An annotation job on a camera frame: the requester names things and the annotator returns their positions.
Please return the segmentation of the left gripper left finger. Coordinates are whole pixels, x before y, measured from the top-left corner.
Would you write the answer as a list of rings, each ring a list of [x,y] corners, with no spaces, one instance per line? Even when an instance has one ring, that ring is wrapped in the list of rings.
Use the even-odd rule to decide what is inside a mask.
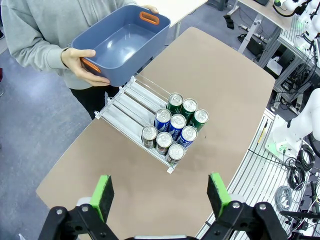
[[[50,209],[40,240],[76,240],[79,235],[89,235],[92,240],[117,240],[118,237],[107,225],[107,218],[114,198],[110,175],[102,175],[89,203],[67,210],[63,206]]]

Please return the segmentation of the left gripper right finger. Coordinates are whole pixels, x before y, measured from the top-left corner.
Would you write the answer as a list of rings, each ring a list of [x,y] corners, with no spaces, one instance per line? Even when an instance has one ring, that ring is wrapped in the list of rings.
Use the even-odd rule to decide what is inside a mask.
[[[268,202],[253,207],[232,200],[219,173],[208,175],[207,196],[215,220],[203,240],[229,240],[234,232],[245,232],[250,240],[286,240],[277,214]]]

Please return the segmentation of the person's right hand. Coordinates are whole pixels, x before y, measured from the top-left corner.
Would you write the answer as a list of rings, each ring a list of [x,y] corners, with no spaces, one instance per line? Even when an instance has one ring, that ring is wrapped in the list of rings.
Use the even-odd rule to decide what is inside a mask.
[[[81,58],[94,57],[96,51],[93,49],[67,48],[61,53],[61,61],[66,65],[79,79],[86,81],[94,87],[108,86],[110,81],[101,76],[97,76],[87,71],[81,63]]]

